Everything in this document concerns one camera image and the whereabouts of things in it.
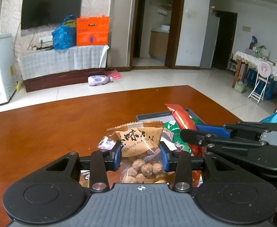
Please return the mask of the white chest freezer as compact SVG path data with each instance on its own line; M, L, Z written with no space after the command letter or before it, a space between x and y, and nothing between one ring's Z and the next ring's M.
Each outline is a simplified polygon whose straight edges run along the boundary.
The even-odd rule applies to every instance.
M0 35L0 105L8 103L17 87L13 64L12 35Z

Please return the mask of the white folding chair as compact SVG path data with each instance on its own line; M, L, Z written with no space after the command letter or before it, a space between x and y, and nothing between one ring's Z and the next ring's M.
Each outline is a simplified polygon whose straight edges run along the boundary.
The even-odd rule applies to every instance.
M248 98L254 99L255 101L257 101L257 103L264 100L265 90L271 73L271 66L267 62L262 61L258 64L255 86L252 92L249 94ZM260 93L258 93L256 90L261 85L263 85L262 90L260 91Z

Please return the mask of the green basket on floor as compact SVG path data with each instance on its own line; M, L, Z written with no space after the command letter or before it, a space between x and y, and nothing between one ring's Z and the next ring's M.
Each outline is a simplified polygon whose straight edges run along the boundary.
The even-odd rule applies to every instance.
M238 80L234 86L234 90L238 93L244 93L246 91L247 82Z

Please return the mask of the white lace tv cabinet cloth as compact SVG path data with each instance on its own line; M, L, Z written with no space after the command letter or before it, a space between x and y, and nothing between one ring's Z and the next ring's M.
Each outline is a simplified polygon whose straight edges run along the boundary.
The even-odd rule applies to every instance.
M65 50L38 50L18 58L24 80L36 77L105 68L108 45L75 46Z

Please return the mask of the dining table with lace cloth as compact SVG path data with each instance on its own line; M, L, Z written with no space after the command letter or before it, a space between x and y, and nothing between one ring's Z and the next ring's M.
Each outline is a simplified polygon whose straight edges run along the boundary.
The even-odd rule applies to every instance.
M277 82L277 67L275 67L272 63L265 61L261 58L256 58L254 56L251 56L249 54L245 54L241 51L237 51L236 54L233 56L233 59L235 61L241 61L242 63L248 64L250 68L254 68L257 69L257 66L261 63L261 62L266 62L270 65L271 67L271 75L270 78L274 79L274 81Z

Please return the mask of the grey shallow box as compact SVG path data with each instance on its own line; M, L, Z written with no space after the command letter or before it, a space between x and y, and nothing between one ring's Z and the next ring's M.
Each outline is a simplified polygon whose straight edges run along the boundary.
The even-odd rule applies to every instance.
M170 111L141 114L136 116L136 121L162 121L163 123L165 123L171 120L175 119L171 115ZM168 141L163 134L161 137L161 141L163 141L171 151L178 150L175 147L174 143Z

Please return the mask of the orange-red snack packet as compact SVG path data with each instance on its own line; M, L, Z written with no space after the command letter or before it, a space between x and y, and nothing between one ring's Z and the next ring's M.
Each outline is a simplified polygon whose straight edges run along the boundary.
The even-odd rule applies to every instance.
M166 107L171 112L173 118L175 119L177 125L179 126L180 130L196 130L195 123L190 118L188 112L185 111L185 109L178 104L166 104ZM203 155L203 149L195 144L195 140L193 143L187 142L188 146L191 149L191 152L196 157L202 157Z

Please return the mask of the kitchen counter cabinet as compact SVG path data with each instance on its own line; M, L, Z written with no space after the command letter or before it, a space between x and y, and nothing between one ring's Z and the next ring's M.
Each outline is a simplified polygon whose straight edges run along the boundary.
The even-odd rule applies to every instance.
M165 61L169 32L167 31L151 31L149 55L160 61Z

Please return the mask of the black wall television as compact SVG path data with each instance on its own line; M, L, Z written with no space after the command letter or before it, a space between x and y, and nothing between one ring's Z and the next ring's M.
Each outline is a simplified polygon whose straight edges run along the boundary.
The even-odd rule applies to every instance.
M82 0L22 0L21 29L59 24L68 15L79 17Z

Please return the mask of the green snack bag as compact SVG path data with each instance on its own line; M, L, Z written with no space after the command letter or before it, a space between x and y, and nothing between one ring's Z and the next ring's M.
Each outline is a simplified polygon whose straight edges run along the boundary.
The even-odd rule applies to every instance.
M163 135L165 138L174 143L175 147L178 150L189 152L193 156L193 152L189 145L184 142L180 137L180 128L177 125L176 121L171 120L164 123Z

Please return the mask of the blue plastic bag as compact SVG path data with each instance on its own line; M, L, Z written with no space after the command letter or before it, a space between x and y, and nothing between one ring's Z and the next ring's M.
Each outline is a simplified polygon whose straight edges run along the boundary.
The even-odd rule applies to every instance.
M62 23L51 33L55 50L65 50L76 45L76 25L76 17L67 15Z

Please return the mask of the clear wrapped candy packet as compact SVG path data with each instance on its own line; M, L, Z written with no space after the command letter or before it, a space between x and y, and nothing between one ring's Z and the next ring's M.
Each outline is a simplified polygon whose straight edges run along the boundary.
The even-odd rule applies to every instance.
M104 136L98 143L97 148L100 150L111 150L116 144L116 141L110 137Z

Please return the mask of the dark wooden tv cabinet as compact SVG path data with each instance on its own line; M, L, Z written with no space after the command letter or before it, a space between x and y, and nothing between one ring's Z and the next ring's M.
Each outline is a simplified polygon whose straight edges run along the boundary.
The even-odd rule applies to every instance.
M23 82L26 91L32 92L66 85L87 83L89 76L103 74L103 68L92 68L40 76L33 79L24 80Z

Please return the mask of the brown nut snack bag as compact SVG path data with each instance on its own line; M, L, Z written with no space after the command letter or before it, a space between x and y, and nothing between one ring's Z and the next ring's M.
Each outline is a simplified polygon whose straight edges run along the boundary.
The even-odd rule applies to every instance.
M136 121L107 129L109 138L121 142L121 182L155 183L167 173L159 147L164 123Z

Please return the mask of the orange gift box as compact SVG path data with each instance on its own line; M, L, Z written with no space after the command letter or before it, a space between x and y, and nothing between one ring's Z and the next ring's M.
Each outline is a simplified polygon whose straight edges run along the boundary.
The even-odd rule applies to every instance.
M79 17L76 21L77 46L108 44L109 17Z

